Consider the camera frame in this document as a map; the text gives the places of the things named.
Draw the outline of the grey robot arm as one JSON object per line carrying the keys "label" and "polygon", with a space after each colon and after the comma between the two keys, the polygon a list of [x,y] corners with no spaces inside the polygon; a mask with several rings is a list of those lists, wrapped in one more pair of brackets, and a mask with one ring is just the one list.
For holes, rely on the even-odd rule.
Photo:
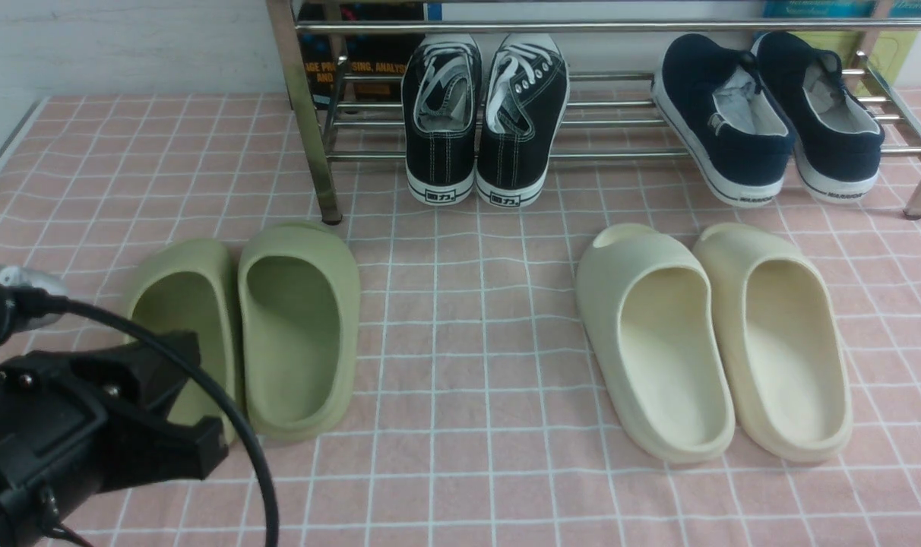
{"label": "grey robot arm", "polygon": [[[67,311],[67,298],[17,277],[0,271],[0,346]],[[222,420],[169,420],[199,364],[190,331],[2,362],[0,546],[81,546],[62,521],[91,496],[213,473],[229,453]]]}

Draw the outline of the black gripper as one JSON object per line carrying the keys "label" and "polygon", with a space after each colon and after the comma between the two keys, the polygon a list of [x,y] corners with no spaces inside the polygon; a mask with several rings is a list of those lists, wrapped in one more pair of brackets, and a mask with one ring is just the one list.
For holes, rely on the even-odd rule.
{"label": "black gripper", "polygon": [[229,446],[215,416],[169,421],[187,374],[145,343],[32,351],[0,365],[0,546],[81,544],[62,521],[93,495],[204,480]]}

